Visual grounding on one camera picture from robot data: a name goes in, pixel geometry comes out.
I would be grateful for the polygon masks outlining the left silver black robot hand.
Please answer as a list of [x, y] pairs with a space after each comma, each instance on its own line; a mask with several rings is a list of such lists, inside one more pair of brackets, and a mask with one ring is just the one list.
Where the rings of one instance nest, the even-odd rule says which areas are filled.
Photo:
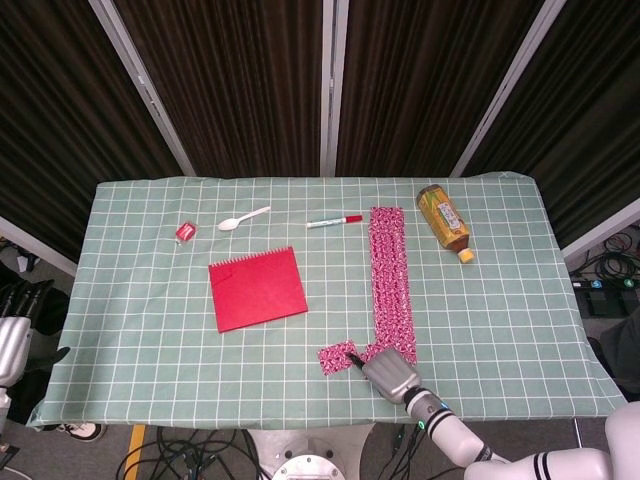
[[21, 280], [1, 287], [1, 389], [8, 390], [25, 372], [52, 368], [69, 353], [61, 347], [43, 358], [29, 359], [33, 334], [52, 280], [35, 284]]

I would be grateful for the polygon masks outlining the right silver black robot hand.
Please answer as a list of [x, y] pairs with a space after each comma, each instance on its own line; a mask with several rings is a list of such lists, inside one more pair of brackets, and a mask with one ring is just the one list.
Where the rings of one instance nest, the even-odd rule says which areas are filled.
[[425, 391], [419, 374], [395, 349], [379, 352], [368, 362], [354, 353], [346, 353], [346, 357], [382, 397], [393, 404], [408, 404], [419, 392]]

